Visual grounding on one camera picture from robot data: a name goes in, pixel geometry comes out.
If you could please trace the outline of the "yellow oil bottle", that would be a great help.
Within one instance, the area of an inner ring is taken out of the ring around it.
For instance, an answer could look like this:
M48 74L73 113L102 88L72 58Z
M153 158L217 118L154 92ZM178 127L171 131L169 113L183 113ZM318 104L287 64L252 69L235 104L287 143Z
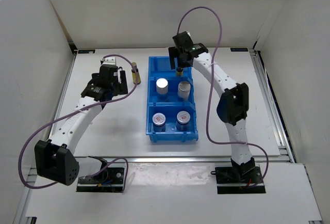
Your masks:
M176 76L181 77L183 76L184 70L182 67L177 67L176 68Z
M139 70L137 67L137 64L135 62L132 63L132 79L133 79L133 83L139 85L141 83L141 78L140 78L140 74L139 74Z

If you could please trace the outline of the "silver-lid shaker blue label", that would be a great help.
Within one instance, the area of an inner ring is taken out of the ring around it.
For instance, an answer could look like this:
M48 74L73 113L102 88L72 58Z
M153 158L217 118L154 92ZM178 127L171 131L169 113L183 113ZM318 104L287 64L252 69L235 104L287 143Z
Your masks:
M177 98L179 101L188 101L191 91L191 84L188 81L181 81L177 88Z

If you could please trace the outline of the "white-lid spice jar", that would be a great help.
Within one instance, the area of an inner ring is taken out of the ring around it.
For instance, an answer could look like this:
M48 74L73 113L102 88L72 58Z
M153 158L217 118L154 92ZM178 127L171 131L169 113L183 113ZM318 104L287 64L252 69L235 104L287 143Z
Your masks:
M182 110L178 112L176 116L177 130L181 132L187 131L190 127L190 120L191 120L191 116L187 111Z
M155 132L164 132L166 130L166 117L163 113L155 113L152 116L152 122Z

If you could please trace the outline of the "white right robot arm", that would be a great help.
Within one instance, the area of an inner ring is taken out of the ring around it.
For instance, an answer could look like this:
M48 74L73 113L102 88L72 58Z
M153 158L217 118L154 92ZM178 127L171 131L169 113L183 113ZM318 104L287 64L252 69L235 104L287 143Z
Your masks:
M231 145L232 178L239 183L250 177L255 161L250 152L246 134L246 118L249 109L249 87L229 77L205 45L193 43L186 31L173 37L175 46L169 48L171 68L193 67L211 84L220 98L217 115L225 124Z

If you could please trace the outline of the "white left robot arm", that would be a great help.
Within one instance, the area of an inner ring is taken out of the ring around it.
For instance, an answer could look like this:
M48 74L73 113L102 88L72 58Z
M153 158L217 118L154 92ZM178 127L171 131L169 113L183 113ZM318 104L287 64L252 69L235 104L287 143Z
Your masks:
M97 183L108 177L110 162L91 156L84 162L74 157L76 147L94 118L109 103L129 97L126 74L120 70L116 58L123 55L109 54L100 59L99 71L93 73L82 91L74 111L60 118L64 124L46 141L39 140L35 147L37 175L53 184L71 185L76 178L88 177Z

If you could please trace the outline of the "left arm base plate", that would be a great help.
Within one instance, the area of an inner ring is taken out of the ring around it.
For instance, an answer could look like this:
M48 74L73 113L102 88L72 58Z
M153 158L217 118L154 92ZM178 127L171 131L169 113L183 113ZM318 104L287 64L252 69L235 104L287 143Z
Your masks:
M78 193L123 193L126 183L127 166L109 166L94 177L79 178L76 185Z

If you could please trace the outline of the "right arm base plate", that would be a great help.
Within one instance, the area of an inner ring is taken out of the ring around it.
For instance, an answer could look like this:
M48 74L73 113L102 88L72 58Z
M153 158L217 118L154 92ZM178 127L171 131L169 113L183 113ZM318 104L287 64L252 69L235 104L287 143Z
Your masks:
M266 193L259 166L243 176L233 167L216 167L210 174L216 177L218 195Z

